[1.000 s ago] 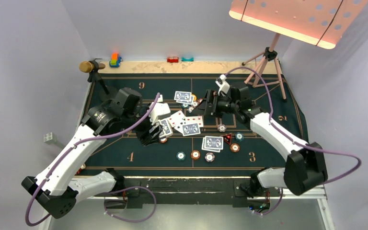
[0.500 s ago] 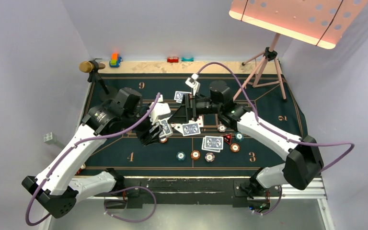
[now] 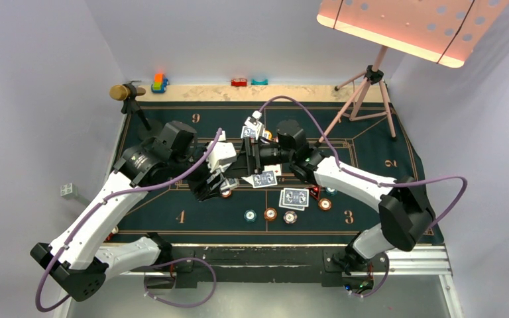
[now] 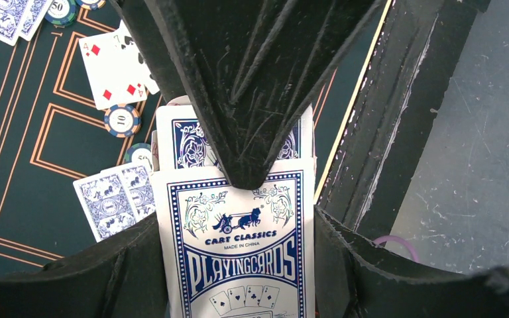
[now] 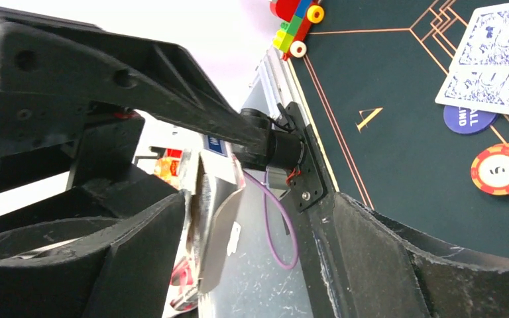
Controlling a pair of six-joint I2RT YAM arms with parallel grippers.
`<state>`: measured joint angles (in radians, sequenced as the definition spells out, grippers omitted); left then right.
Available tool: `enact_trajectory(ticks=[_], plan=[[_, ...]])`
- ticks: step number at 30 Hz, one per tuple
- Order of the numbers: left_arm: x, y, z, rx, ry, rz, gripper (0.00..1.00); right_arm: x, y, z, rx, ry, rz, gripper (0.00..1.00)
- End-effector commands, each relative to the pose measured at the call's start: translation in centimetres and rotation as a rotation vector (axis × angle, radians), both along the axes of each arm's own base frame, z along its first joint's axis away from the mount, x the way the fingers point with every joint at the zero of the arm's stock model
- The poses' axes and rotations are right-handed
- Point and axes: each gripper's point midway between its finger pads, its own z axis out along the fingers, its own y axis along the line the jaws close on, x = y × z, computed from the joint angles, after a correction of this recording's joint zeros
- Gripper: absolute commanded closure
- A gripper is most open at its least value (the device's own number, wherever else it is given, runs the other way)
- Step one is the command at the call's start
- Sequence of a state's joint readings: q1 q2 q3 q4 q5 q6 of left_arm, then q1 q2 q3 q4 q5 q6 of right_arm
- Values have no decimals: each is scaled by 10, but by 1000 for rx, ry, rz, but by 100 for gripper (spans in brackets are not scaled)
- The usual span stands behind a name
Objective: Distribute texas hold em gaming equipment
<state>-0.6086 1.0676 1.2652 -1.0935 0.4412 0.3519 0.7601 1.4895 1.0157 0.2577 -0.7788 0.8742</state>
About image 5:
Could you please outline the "blue white card deck box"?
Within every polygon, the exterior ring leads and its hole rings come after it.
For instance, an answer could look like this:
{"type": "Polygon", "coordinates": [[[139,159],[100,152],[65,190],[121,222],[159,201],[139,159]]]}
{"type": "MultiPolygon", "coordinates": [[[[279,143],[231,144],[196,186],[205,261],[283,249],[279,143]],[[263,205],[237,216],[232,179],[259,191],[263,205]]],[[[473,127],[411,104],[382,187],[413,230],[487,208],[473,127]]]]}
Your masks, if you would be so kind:
{"type": "Polygon", "coordinates": [[[177,173],[185,197],[186,253],[173,269],[170,285],[176,295],[169,304],[175,311],[189,311],[220,283],[245,178],[231,147],[222,140],[185,150],[177,173]]]}

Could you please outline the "purple small blind button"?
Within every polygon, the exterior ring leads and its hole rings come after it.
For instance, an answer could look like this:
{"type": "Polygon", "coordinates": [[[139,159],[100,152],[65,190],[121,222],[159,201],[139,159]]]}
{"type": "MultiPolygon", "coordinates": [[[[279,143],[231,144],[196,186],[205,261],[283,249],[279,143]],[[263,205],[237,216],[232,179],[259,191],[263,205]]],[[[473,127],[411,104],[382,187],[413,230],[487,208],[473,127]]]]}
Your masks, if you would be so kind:
{"type": "Polygon", "coordinates": [[[480,133],[495,120],[498,114],[487,111],[472,110],[463,107],[445,105],[443,108],[443,120],[447,128],[457,134],[480,133]]]}

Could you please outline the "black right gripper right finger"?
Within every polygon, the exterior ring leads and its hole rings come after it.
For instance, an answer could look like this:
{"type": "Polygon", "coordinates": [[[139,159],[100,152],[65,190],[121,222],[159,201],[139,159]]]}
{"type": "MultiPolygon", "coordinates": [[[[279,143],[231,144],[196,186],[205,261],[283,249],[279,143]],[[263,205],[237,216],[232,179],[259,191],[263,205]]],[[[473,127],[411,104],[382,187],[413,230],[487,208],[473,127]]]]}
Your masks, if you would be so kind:
{"type": "Polygon", "coordinates": [[[350,317],[509,317],[509,258],[449,244],[343,193],[311,221],[350,317]]]}

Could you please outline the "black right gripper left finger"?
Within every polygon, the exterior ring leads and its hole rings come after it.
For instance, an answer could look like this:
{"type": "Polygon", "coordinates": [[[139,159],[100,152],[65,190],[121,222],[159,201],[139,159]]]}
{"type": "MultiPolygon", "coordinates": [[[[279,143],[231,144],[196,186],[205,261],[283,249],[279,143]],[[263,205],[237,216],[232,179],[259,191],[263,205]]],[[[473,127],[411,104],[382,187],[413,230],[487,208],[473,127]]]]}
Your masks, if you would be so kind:
{"type": "Polygon", "coordinates": [[[57,195],[0,217],[0,317],[161,317],[184,198],[116,217],[57,195]]]}

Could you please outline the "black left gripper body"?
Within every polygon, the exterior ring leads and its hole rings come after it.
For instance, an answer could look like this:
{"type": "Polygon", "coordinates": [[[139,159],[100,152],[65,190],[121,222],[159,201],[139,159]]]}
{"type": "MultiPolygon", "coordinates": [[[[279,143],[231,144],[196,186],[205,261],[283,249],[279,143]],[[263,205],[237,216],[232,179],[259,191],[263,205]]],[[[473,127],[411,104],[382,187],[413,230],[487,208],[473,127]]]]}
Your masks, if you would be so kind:
{"type": "Polygon", "coordinates": [[[0,193],[127,178],[144,56],[141,39],[0,7],[0,193]]]}

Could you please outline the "orange red chips small pile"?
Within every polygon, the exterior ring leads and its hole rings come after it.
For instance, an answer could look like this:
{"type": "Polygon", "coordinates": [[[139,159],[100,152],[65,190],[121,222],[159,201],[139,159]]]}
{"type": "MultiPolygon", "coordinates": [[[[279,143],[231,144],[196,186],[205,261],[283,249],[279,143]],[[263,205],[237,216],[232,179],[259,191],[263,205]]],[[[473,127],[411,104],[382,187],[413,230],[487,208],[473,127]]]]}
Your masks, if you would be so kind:
{"type": "Polygon", "coordinates": [[[509,195],[509,143],[495,144],[478,154],[470,176],[481,191],[490,195],[509,195]]]}

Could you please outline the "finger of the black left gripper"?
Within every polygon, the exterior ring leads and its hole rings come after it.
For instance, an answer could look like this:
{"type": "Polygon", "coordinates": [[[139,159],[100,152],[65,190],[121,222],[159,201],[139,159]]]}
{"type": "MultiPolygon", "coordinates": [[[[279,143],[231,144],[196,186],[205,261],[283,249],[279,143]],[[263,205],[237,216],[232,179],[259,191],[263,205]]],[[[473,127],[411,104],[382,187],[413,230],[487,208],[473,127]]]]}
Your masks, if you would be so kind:
{"type": "Polygon", "coordinates": [[[177,44],[0,13],[0,157],[75,141],[91,116],[121,109],[235,144],[263,140],[177,44]]]}

